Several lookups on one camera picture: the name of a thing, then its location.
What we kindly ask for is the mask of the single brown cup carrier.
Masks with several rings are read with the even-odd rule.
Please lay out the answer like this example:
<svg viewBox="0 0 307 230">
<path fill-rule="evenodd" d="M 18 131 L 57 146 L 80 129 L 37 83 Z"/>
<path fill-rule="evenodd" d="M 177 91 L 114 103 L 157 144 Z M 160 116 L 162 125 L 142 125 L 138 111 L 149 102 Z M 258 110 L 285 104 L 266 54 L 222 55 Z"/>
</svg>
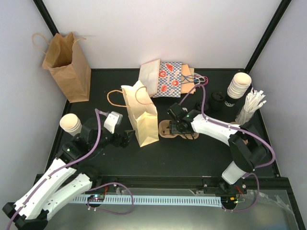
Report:
<svg viewBox="0 0 307 230">
<path fill-rule="evenodd" d="M 158 132 L 162 138 L 176 138 L 182 137 L 183 139 L 195 140 L 199 137 L 198 133 L 193 134 L 172 134 L 170 132 L 170 122 L 171 120 L 163 120 L 159 123 Z"/>
</svg>

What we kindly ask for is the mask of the cream paper bag with handles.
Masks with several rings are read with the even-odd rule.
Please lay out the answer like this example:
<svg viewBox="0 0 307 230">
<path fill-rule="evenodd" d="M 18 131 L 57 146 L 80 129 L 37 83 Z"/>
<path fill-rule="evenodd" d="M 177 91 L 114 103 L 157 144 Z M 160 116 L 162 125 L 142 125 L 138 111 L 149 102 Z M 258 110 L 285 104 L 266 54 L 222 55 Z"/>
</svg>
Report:
<svg viewBox="0 0 307 230">
<path fill-rule="evenodd" d="M 114 92 L 123 95 L 124 105 L 111 102 L 109 96 Z M 147 87 L 140 80 L 133 86 L 122 85 L 121 90 L 109 91 L 106 98 L 111 105 L 127 109 L 130 123 L 140 147 L 159 140 L 158 112 L 147 92 Z"/>
</svg>

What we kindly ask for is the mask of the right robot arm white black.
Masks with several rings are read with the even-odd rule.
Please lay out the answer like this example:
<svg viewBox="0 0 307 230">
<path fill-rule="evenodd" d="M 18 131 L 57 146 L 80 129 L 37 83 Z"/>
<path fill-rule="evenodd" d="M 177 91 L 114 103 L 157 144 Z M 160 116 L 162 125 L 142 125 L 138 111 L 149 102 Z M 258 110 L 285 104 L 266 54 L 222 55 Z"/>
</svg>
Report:
<svg viewBox="0 0 307 230">
<path fill-rule="evenodd" d="M 230 148 L 232 161 L 222 172 L 218 181 L 219 190 L 230 193 L 236 182 L 254 172 L 270 152 L 270 145 L 259 137 L 257 130 L 250 123 L 236 125 L 211 118 L 198 110 L 187 112 L 178 103 L 167 111 L 171 116 L 170 134 L 184 137 L 203 134 L 212 137 Z"/>
</svg>

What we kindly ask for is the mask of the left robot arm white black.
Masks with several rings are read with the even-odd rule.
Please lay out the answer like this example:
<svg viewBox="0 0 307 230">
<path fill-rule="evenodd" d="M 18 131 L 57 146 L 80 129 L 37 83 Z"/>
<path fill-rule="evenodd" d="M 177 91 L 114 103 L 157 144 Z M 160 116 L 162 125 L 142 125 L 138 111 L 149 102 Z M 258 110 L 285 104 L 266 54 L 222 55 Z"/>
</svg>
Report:
<svg viewBox="0 0 307 230">
<path fill-rule="evenodd" d="M 135 132 L 115 133 L 122 116 L 116 113 L 105 116 L 105 121 L 89 119 L 85 124 L 75 114 L 60 120 L 60 127 L 72 139 L 62 146 L 47 171 L 22 198 L 4 205 L 2 210 L 10 218 L 7 229 L 15 224 L 19 230 L 43 230 L 54 214 L 76 196 L 112 185 L 103 183 L 101 173 L 84 165 L 83 160 L 107 145 L 126 147 Z"/>
</svg>

